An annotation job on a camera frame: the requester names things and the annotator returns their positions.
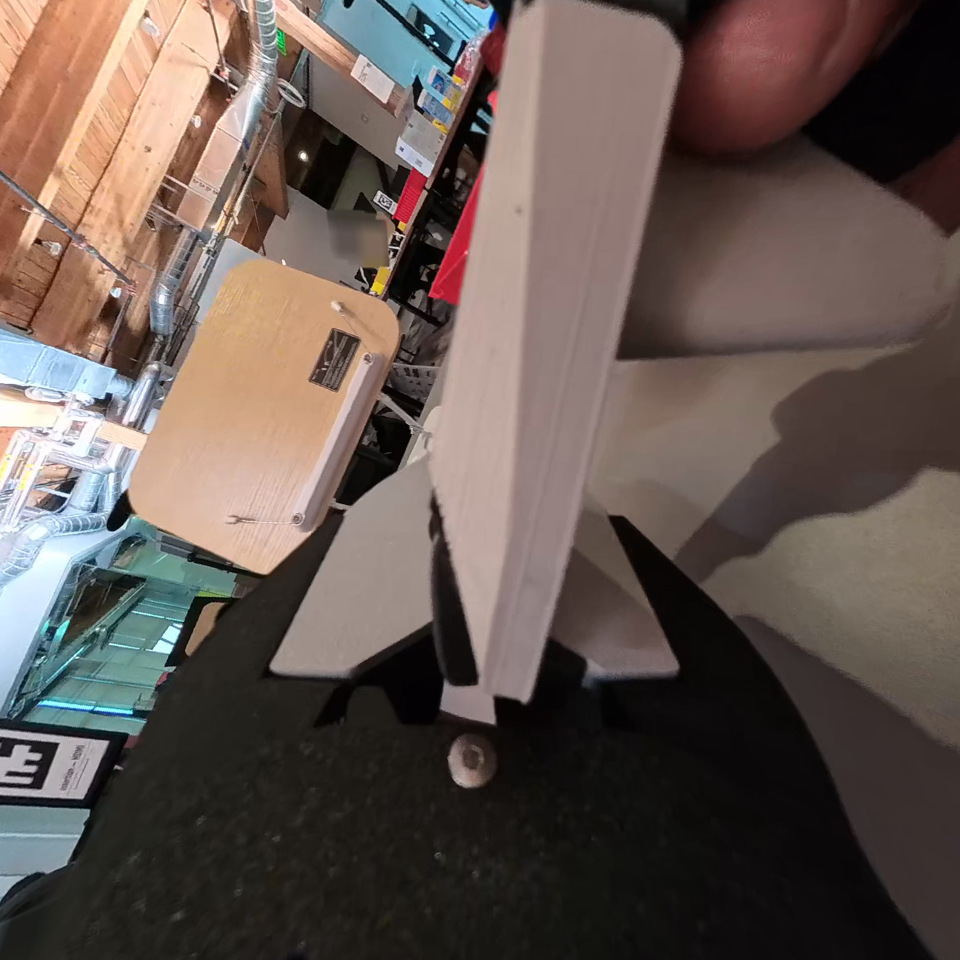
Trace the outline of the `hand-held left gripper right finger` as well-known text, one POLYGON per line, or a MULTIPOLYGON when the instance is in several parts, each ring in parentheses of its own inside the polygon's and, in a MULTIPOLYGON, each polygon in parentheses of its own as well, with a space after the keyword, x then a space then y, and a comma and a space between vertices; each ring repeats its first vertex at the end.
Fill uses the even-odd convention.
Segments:
POLYGON ((675 677, 678 660, 611 518, 585 502, 550 638, 584 659, 598 682, 675 677))

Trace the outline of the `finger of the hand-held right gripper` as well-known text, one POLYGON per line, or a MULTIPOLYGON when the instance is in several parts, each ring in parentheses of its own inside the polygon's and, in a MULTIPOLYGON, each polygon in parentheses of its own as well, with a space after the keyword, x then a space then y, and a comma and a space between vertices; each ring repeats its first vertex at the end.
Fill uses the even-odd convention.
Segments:
POLYGON ((511 2, 431 440, 451 687, 528 703, 682 71, 684 2, 511 2))
POLYGON ((912 341, 950 314, 950 241, 805 138, 661 163, 618 358, 912 341))

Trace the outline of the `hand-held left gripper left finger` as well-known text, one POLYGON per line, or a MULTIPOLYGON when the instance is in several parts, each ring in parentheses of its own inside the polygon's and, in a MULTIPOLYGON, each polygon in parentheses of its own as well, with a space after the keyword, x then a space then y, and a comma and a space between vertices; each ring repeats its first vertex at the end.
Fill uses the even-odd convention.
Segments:
POLYGON ((345 511, 273 655, 273 675, 355 681, 429 634, 428 467, 428 456, 408 463, 345 511))

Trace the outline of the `red plastic storage bin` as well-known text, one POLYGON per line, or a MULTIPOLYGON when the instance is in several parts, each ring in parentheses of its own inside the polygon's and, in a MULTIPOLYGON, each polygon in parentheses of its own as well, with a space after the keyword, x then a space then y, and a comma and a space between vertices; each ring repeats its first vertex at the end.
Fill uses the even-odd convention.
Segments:
POLYGON ((451 235, 449 246, 443 255, 437 275, 429 290, 431 299, 441 300, 452 306, 457 306, 460 303, 483 179, 484 164, 481 163, 474 185, 467 195, 462 213, 451 235))

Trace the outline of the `person's right hand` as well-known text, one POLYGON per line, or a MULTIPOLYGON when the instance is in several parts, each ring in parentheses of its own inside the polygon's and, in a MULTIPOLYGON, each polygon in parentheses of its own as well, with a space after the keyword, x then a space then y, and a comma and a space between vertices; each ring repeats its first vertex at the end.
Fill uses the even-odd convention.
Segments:
POLYGON ((792 137, 894 40, 919 6, 717 2, 684 43, 673 143, 700 156, 733 157, 792 137))

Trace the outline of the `wooden book stand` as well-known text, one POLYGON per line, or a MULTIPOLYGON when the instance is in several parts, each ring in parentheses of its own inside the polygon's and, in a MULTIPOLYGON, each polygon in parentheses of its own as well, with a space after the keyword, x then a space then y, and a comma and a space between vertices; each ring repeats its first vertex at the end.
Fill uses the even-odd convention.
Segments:
POLYGON ((381 297, 253 256, 228 271, 130 475, 132 512, 254 574, 324 521, 399 359, 381 297))

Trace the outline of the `framed marker sign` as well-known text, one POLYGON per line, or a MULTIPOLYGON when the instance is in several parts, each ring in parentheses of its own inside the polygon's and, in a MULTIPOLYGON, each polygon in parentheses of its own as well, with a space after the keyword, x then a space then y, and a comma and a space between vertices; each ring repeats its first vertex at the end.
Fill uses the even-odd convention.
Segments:
POLYGON ((126 745, 123 732, 3 719, 1 805, 92 810, 126 745))

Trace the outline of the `silver air duct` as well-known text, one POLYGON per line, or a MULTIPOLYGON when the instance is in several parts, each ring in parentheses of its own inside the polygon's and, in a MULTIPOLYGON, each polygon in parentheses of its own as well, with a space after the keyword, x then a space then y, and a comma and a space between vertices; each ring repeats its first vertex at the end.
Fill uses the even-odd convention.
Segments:
POLYGON ((271 98, 278 81, 279 27, 274 2, 234 2, 246 26, 247 60, 174 208, 155 201, 148 219, 177 229, 150 287, 151 357, 174 334, 178 298, 200 251, 216 253, 237 226, 255 171, 273 131, 271 98))

